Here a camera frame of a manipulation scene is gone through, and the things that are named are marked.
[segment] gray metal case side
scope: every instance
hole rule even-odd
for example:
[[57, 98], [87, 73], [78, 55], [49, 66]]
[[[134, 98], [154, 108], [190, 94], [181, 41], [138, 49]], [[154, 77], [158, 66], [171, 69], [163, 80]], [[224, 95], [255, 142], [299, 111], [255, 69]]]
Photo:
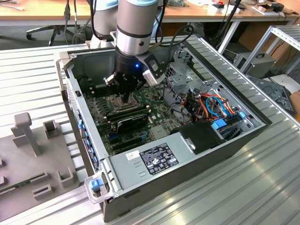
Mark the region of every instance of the gray metal case side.
[[[251, 138], [258, 136], [263, 130], [264, 129], [258, 129], [253, 132]], [[110, 222], [117, 217], [125, 215], [134, 208], [154, 199], [158, 195], [180, 185], [225, 159], [232, 157], [245, 145], [245, 142], [250, 141], [251, 138], [248, 135], [244, 136], [232, 145], [225, 145], [185, 166], [181, 166], [156, 180], [128, 192], [126, 195], [113, 199], [112, 201], [106, 200], [102, 206], [104, 222]]]
[[[96, 125], [94, 123], [92, 115], [90, 114], [90, 111], [85, 102], [85, 99], [83, 97], [83, 93], [79, 87], [79, 84], [78, 84], [77, 80], [74, 78], [74, 75], [72, 72], [73, 66], [74, 65], [71, 65], [67, 68], [67, 73], [69, 75], [67, 82], [70, 84], [70, 86], [72, 88], [73, 95], [75, 97], [75, 101], [76, 101], [76, 105], [77, 105], [77, 109], [79, 110], [79, 113], [82, 117], [82, 120], [83, 120], [85, 127], [87, 129], [87, 132], [89, 134], [89, 138], [90, 138], [91, 142], [93, 143], [94, 150], [100, 161], [101, 159], [104, 159], [104, 158], [108, 157], [109, 155], [105, 149], [105, 146], [104, 146], [102, 139], [99, 135], [99, 132], [96, 128]], [[78, 96], [75, 93], [75, 91], [79, 91], [80, 95]]]

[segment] power supply label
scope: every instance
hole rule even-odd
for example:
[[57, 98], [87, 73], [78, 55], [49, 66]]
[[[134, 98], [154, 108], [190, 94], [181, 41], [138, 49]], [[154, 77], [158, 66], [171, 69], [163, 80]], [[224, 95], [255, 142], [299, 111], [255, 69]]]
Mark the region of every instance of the power supply label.
[[178, 160], [167, 143], [140, 152], [140, 156], [151, 175], [160, 173], [169, 167], [178, 164]]

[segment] electronic device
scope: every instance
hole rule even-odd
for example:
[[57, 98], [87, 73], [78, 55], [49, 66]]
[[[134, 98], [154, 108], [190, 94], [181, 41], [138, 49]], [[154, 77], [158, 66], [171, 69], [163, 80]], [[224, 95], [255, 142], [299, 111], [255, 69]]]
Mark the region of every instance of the electronic device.
[[[236, 2], [235, 0], [230, 0], [230, 1], [229, 1], [230, 5], [232, 5], [232, 6], [235, 5], [235, 2]], [[240, 4], [238, 5], [238, 8], [241, 9], [241, 10], [245, 10], [245, 9], [246, 9], [246, 6], [244, 6], [243, 4], [240, 3]]]
[[[233, 65], [237, 69], [241, 69], [250, 54], [250, 52], [237, 54], [234, 59]], [[274, 65], [275, 62], [275, 59], [273, 59], [267, 53], [259, 52], [246, 68], [245, 74], [256, 78], [264, 78], [268, 70]]]
[[281, 3], [274, 3], [274, 4], [271, 4], [271, 6], [273, 7], [273, 11], [276, 13], [281, 12], [283, 10], [283, 8], [285, 7]]
[[[161, 64], [167, 51], [151, 53]], [[271, 124], [188, 42], [172, 48], [161, 84], [145, 83], [127, 102], [103, 81], [114, 70], [114, 48], [60, 58], [60, 88], [92, 166], [85, 187], [105, 222], [233, 156]], [[202, 78], [195, 61], [212, 79]]]
[[256, 77], [248, 76], [253, 83], [262, 89], [269, 97], [277, 102], [284, 110], [292, 116], [296, 114], [293, 105], [291, 104], [289, 94], [285, 86], [270, 81], [258, 79]]

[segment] wooden desk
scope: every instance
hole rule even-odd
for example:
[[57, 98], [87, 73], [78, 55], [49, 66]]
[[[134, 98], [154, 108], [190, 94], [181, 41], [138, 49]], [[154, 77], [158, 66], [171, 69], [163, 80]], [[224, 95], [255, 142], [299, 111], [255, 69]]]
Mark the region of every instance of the wooden desk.
[[[21, 2], [20, 7], [24, 11], [0, 6], [0, 26], [22, 26], [22, 25], [61, 25], [65, 24], [63, 19], [66, 0], [18, 0]], [[77, 2], [77, 20], [78, 24], [84, 24], [90, 17], [90, 8], [86, 0], [76, 0]], [[70, 1], [71, 20], [69, 24], [74, 24], [74, 6]], [[223, 20], [223, 14], [209, 14], [207, 6], [196, 6], [187, 2], [186, 7], [167, 7], [164, 20], [165, 23], [174, 22], [220, 22]], [[246, 5], [247, 9], [235, 14], [232, 18], [232, 25], [227, 32], [219, 52], [223, 53], [231, 37], [236, 31], [240, 22], [243, 21], [288, 21], [288, 24], [299, 18], [299, 15], [283, 16], [263, 16]]]

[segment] blue wire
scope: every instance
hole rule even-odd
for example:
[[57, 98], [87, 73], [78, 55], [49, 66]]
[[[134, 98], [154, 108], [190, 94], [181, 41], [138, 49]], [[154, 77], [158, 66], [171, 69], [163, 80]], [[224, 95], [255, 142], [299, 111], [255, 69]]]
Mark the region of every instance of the blue wire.
[[209, 108], [209, 105], [208, 105], [209, 102], [208, 102], [208, 100], [209, 100], [210, 98], [213, 98], [213, 99], [217, 100], [217, 101], [220, 103], [220, 105], [221, 105], [223, 111], [226, 113], [226, 115], [227, 115], [227, 116], [230, 115], [230, 113], [228, 112], [228, 110], [226, 110], [225, 107], [223, 106], [223, 103], [220, 101], [220, 99], [218, 99], [218, 98], [216, 98], [216, 97], [214, 97], [214, 96], [208, 97], [208, 98], [206, 99], [206, 108], [208, 109], [208, 111], [209, 111], [211, 114], [216, 115], [217, 118], [220, 119], [220, 117], [219, 117], [217, 114], [213, 113], [213, 112], [210, 110], [210, 108]]
[[210, 107], [209, 107], [209, 105], [208, 105], [208, 100], [209, 100], [209, 99], [210, 99], [210, 98], [207, 98], [207, 99], [206, 99], [206, 108], [207, 108], [207, 110], [208, 110], [211, 114], [217, 116], [218, 119], [220, 119], [220, 117], [219, 117], [217, 114], [215, 114], [214, 112], [212, 112], [212, 111], [210, 110]]

